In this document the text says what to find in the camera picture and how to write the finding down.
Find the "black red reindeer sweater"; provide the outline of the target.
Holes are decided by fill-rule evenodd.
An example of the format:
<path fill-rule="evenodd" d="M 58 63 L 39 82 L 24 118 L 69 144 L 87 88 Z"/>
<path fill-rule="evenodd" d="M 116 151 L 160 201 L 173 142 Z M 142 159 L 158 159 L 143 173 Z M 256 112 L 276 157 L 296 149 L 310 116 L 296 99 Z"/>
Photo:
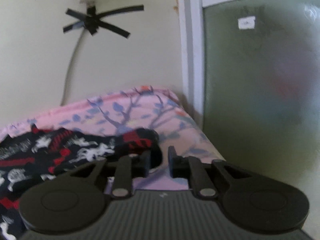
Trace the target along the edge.
<path fill-rule="evenodd" d="M 16 239 L 25 232 L 18 205 L 27 189 L 92 161 L 115 162 L 145 151 L 150 152 L 151 169 L 157 168 L 163 161 L 158 142 L 158 134 L 145 128 L 101 137 L 33 125 L 30 132 L 7 135 L 1 141 L 1 239 Z"/>

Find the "white framed frosted glass door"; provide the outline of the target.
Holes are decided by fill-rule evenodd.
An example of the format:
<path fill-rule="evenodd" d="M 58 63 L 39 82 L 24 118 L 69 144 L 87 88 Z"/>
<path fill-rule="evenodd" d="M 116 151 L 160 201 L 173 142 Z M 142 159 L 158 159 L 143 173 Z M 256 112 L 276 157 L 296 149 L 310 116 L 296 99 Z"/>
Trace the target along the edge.
<path fill-rule="evenodd" d="M 308 196 L 319 237 L 319 0 L 177 0 L 188 111 L 229 162 Z"/>

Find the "black tape cross on wall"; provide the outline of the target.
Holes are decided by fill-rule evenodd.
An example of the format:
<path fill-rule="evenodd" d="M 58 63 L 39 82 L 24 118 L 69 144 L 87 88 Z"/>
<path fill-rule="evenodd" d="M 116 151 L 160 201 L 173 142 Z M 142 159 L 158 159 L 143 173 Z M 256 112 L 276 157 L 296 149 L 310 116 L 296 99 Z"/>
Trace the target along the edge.
<path fill-rule="evenodd" d="M 125 14 L 130 12 L 137 12 L 137 11 L 144 11 L 144 5 L 134 5 L 130 7 L 123 7 L 119 9 L 101 12 L 98 14 L 96 12 L 95 6 L 88 8 L 86 14 L 72 10 L 72 9 L 67 9 L 66 15 L 71 16 L 77 19 L 78 21 L 63 27 L 63 33 L 65 34 L 75 29 L 84 28 L 93 36 L 98 32 L 99 28 L 103 28 L 117 35 L 120 35 L 124 38 L 129 38 L 131 34 L 128 31 L 125 31 L 124 29 L 117 27 L 111 23 L 105 22 L 102 19 L 108 16 Z"/>

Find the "pink floral bed sheet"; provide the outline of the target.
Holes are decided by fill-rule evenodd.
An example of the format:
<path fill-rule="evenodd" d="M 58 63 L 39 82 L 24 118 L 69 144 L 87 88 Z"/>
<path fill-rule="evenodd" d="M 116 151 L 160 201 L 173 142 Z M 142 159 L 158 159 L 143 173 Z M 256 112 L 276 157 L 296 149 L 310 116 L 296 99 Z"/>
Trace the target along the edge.
<path fill-rule="evenodd" d="M 173 179 L 169 174 L 169 146 L 174 146 L 179 155 L 198 157 L 206 163 L 221 158 L 177 96 L 169 90 L 150 86 L 90 98 L 10 124 L 1 129 L 1 141 L 7 135 L 13 138 L 30 132 L 33 125 L 39 129 L 65 128 L 101 137 L 138 128 L 154 130 L 159 137 L 163 161 L 148 178 L 135 180 L 136 189 L 186 189 L 185 179 Z"/>

